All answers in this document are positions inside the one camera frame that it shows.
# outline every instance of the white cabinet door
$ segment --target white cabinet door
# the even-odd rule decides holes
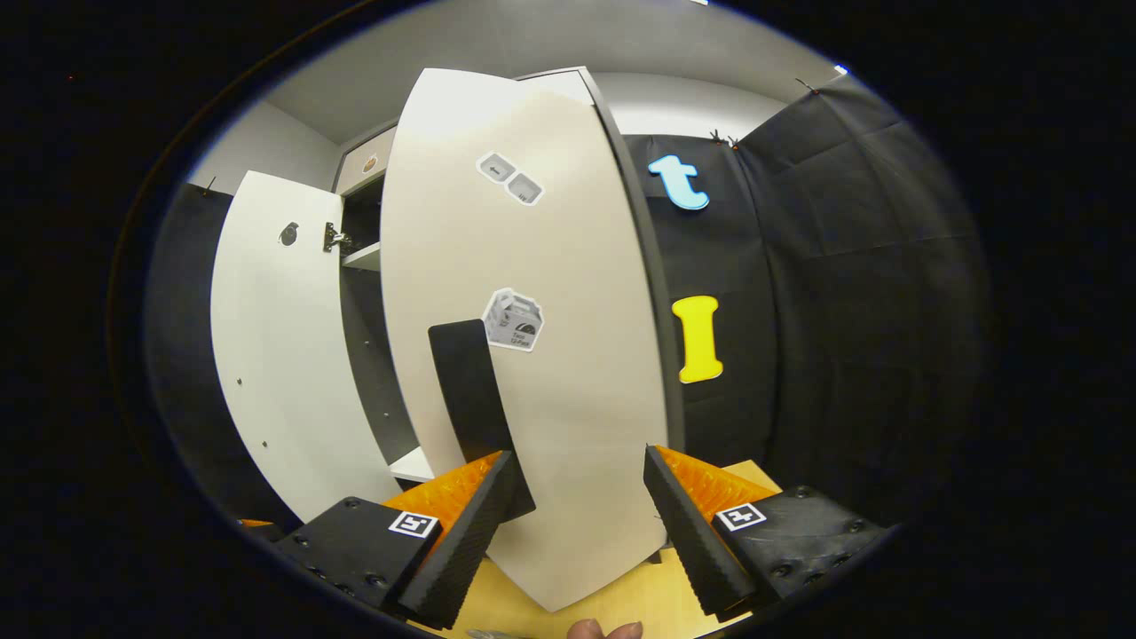
[[[490,152],[542,188],[538,199],[518,201],[482,174]],[[643,486],[644,446],[667,443],[658,333],[609,140],[591,105],[538,83],[426,69],[385,180],[387,335],[435,473],[465,459],[427,330],[479,318],[507,287],[541,305],[532,352],[491,348],[536,511],[502,525],[488,555],[538,604],[562,608],[666,539]]]
[[[257,467],[304,522],[348,496],[383,501],[401,492],[348,360],[340,249],[323,250],[325,224],[339,229],[342,215],[339,196],[250,171],[214,263],[210,320],[225,401]]]

